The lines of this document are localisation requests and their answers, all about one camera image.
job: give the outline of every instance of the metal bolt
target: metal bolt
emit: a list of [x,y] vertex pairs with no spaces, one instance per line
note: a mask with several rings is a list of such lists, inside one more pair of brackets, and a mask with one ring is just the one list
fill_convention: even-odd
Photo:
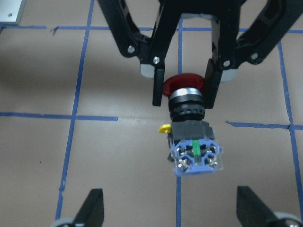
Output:
[[228,61],[225,61],[225,62],[223,63],[223,66],[224,66],[224,67],[228,67],[230,64],[231,64],[231,62],[228,60]]
[[160,62],[160,58],[156,56],[153,58],[152,61],[153,61],[153,63],[158,64]]
[[127,52],[129,52],[129,53],[134,53],[134,51],[135,51],[135,48],[131,45],[127,48]]
[[250,58],[251,58],[252,60],[256,60],[258,57],[259,57],[259,55],[258,55],[257,53],[254,53],[254,54],[251,55]]

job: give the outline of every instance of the yellow tab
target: yellow tab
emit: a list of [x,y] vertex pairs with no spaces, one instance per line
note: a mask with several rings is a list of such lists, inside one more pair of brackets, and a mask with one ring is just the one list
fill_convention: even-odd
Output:
[[162,125],[159,130],[159,133],[166,133],[169,134],[171,132],[171,124],[164,124]]

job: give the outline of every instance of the blue translucent plastic part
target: blue translucent plastic part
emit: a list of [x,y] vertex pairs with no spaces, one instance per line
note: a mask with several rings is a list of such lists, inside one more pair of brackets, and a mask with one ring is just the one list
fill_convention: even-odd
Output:
[[[200,146],[206,147],[215,147],[215,152],[209,152],[204,154],[201,157],[200,163],[196,163],[195,159],[192,155],[189,154],[180,154],[178,149],[186,149],[186,147],[192,147],[192,140],[181,140],[177,145],[174,145],[174,142],[168,137],[170,143],[170,152],[172,158],[175,160],[176,167],[174,168],[174,172],[177,176],[189,176],[189,175],[200,175],[200,174],[207,174],[207,173],[215,173],[218,169],[222,168],[221,163],[221,153],[222,147],[216,143],[214,140],[204,138],[199,139]],[[180,164],[180,159],[187,159],[187,168],[184,170],[181,167],[178,167]],[[216,158],[216,165],[210,165],[209,159]]]

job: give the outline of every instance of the beige surface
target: beige surface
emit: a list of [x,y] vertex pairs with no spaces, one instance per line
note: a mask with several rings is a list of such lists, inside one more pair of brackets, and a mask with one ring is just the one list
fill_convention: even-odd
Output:
[[[0,34],[0,220],[1,226],[49,226],[54,220],[70,120],[4,117],[2,112],[71,115],[87,0],[27,0],[22,26]],[[127,0],[138,26],[153,27],[157,0]],[[241,27],[248,27],[265,0],[245,3]],[[92,26],[107,26],[97,1]],[[185,27],[210,27],[206,20]],[[303,29],[302,18],[293,26]],[[210,32],[183,33],[183,71],[204,75],[211,56]],[[294,122],[302,121],[302,34],[283,39]],[[178,34],[166,58],[166,78],[178,71]],[[110,31],[91,30],[78,115],[116,116],[117,122],[75,122],[62,217],[74,216],[90,189],[104,189],[104,227],[171,227],[176,221],[176,178],[166,136],[167,99],[152,106],[152,80],[139,73],[137,58],[120,55]],[[277,48],[258,66],[243,64],[238,77],[221,84],[213,110],[206,111],[225,149],[225,169],[183,178],[184,227],[237,226],[237,185],[250,186],[272,210],[300,215],[288,130],[235,128],[225,123],[289,124]],[[302,131],[296,131],[302,168]]]
[[54,220],[70,121],[0,118],[1,226]]

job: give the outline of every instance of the red object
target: red object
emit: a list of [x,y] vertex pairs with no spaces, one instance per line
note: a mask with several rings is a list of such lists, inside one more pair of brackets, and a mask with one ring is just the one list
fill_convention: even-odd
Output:
[[204,78],[195,73],[182,73],[167,79],[163,84],[163,95],[168,97],[180,88],[193,87],[203,91]]

